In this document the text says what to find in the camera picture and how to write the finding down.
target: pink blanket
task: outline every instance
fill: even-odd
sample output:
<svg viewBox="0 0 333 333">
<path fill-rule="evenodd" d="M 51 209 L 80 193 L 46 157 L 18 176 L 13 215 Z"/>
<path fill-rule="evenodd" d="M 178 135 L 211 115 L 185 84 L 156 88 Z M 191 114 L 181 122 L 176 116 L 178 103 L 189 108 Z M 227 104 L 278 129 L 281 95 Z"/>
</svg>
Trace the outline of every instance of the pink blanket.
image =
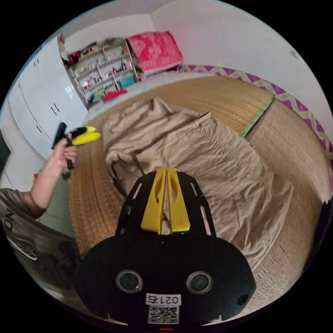
<svg viewBox="0 0 333 333">
<path fill-rule="evenodd" d="M 127 38 L 143 73 L 162 72 L 182 64 L 183 57 L 170 32 L 146 32 Z"/>
</svg>

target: beige bedsheet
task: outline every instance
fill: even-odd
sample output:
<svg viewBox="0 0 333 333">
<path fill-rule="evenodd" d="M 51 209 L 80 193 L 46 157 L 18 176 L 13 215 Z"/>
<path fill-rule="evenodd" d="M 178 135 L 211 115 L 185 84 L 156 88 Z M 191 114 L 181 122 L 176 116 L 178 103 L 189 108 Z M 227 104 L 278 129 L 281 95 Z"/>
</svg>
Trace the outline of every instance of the beige bedsheet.
<svg viewBox="0 0 333 333">
<path fill-rule="evenodd" d="M 291 183 L 210 113 L 170 106 L 158 97 L 140 101 L 111 115 L 103 144 L 120 197 L 156 168 L 177 168 L 194 177 L 210 205 L 217 236 L 241 250 L 252 269 L 279 235 Z"/>
</svg>

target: folded blanket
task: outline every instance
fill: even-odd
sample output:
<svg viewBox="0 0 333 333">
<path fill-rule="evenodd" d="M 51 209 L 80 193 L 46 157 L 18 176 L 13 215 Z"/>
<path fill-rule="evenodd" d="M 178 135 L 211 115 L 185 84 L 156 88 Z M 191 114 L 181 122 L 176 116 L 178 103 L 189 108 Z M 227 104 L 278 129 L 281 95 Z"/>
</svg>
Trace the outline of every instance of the folded blanket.
<svg viewBox="0 0 333 333">
<path fill-rule="evenodd" d="M 210 205 L 216 234 L 234 244 L 254 269 L 276 240 L 293 187 L 252 147 L 210 113 L 160 98 L 112 114 L 103 127 L 105 162 L 124 198 L 136 179 L 156 168 L 194 177 Z M 164 224 L 163 232 L 168 233 Z"/>
<path fill-rule="evenodd" d="M 143 76 L 182 64 L 183 57 L 170 32 L 145 32 L 127 38 L 135 67 Z"/>
</svg>

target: label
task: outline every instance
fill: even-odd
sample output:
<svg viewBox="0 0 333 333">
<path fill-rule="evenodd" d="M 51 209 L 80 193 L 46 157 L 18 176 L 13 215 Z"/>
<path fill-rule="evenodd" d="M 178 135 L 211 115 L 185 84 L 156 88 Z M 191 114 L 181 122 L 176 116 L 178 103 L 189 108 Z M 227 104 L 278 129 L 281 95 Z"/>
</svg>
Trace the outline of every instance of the label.
<svg viewBox="0 0 333 333">
<path fill-rule="evenodd" d="M 148 324 L 179 324 L 179 306 L 150 305 Z"/>
<path fill-rule="evenodd" d="M 146 294 L 146 305 L 154 306 L 180 306 L 181 295 L 160 295 L 160 294 Z"/>
</svg>

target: gray t-shirt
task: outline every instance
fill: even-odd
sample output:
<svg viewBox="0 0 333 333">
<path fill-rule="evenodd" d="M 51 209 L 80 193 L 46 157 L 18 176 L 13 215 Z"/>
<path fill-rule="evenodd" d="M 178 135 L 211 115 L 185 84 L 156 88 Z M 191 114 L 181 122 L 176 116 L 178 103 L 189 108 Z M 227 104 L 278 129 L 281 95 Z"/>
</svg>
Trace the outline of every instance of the gray t-shirt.
<svg viewBox="0 0 333 333">
<path fill-rule="evenodd" d="M 0 189 L 0 222 L 17 259 L 39 285 L 60 291 L 64 303 L 90 314 L 73 287 L 81 262 L 76 241 L 34 220 L 29 213 L 19 191 Z"/>
</svg>

